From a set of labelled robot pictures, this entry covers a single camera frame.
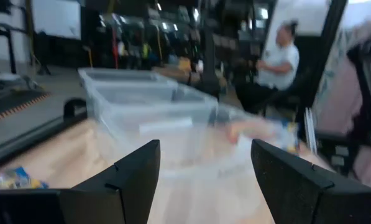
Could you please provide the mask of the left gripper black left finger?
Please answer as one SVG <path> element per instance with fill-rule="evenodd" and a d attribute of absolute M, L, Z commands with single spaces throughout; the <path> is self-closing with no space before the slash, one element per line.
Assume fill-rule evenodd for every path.
<path fill-rule="evenodd" d="M 60 193 L 62 224 L 147 224 L 160 171 L 160 141 Z"/>

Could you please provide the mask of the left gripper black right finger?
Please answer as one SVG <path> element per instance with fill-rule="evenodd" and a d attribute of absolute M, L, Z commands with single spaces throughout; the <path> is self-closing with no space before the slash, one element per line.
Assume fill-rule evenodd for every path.
<path fill-rule="evenodd" d="M 263 140 L 250 156 L 276 224 L 371 224 L 370 187 Z"/>

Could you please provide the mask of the blue Maruchan noodle pack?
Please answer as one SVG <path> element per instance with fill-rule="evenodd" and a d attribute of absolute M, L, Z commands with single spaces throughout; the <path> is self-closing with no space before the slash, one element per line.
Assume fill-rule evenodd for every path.
<path fill-rule="evenodd" d="M 23 167 L 0 172 L 0 189 L 47 189 L 48 184 L 31 176 Z"/>
<path fill-rule="evenodd" d="M 282 122 L 282 130 L 279 134 L 281 149 L 292 154 L 299 154 L 299 124 L 293 122 Z"/>

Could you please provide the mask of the orange Maruchan noodle pack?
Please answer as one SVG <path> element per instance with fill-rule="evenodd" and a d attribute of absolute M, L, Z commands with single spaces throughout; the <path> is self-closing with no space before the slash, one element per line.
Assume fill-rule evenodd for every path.
<path fill-rule="evenodd" d="M 248 138 L 262 140 L 271 140 L 276 136 L 273 123 L 266 120 L 235 121 L 226 126 L 226 136 L 231 143 L 237 143 L 242 134 Z"/>

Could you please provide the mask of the white strip sticker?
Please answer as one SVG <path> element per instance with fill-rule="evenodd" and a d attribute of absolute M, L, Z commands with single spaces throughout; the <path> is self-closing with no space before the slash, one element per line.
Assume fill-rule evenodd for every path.
<path fill-rule="evenodd" d="M 142 123 L 139 125 L 139 133 L 146 134 L 154 131 L 166 131 L 171 129 L 192 127 L 193 121 L 190 117 Z"/>

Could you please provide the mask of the clear bin with paper label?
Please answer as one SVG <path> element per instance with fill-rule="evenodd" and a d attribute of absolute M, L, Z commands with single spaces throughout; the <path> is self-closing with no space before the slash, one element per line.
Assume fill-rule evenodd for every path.
<path fill-rule="evenodd" d="M 198 172 L 213 153 L 217 101 L 188 86 L 177 94 L 127 91 L 101 94 L 89 92 L 88 105 L 96 123 L 96 146 L 109 162 L 122 159 L 151 140 L 160 141 L 160 172 L 175 178 Z M 187 118 L 192 127 L 139 133 L 139 125 Z"/>

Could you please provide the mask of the clear plastic bin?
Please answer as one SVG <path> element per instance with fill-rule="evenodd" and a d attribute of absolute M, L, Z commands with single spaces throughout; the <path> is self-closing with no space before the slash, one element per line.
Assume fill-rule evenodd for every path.
<path fill-rule="evenodd" d="M 88 92 L 101 94 L 127 91 L 167 92 L 177 94 L 179 83 L 159 73 L 147 70 L 116 70 L 110 68 L 80 68 L 78 73 Z"/>

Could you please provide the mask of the person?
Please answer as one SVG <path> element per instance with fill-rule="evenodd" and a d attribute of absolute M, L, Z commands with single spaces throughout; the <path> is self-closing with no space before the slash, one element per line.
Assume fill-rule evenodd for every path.
<path fill-rule="evenodd" d="M 236 86 L 236 95 L 246 112 L 257 114 L 259 104 L 293 83 L 300 62 L 300 53 L 294 43 L 297 27 L 297 20 L 283 23 L 278 28 L 276 47 L 257 60 L 255 80 Z"/>

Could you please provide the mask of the black yellow-striped floor mat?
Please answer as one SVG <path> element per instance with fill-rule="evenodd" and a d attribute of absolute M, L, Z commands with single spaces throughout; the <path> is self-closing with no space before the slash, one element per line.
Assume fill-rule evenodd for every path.
<path fill-rule="evenodd" d="M 15 91 L 0 98 L 0 120 L 23 111 L 32 105 L 47 99 L 52 94 L 46 91 Z"/>

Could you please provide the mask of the dark storage shelving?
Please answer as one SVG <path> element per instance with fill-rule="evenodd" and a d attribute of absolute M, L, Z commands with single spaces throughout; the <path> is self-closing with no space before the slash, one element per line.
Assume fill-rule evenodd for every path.
<path fill-rule="evenodd" d="M 255 21 L 271 0 L 80 0 L 81 35 L 102 68 L 146 68 L 171 55 L 205 56 L 206 27 L 219 39 L 216 63 L 237 67 L 241 20 Z"/>

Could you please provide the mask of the white board panel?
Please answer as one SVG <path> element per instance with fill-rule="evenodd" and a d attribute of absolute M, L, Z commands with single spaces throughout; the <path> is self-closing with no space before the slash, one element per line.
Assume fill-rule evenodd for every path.
<path fill-rule="evenodd" d="M 77 1 L 32 0 L 34 30 L 48 35 L 81 39 L 81 8 Z"/>

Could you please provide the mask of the black aluminium table frame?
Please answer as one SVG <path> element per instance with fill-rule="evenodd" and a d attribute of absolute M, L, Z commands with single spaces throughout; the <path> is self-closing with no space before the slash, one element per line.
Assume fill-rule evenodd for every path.
<path fill-rule="evenodd" d="M 82 98 L 66 100 L 62 109 L 63 114 L 61 116 L 1 143 L 0 166 L 88 118 L 86 101 Z"/>

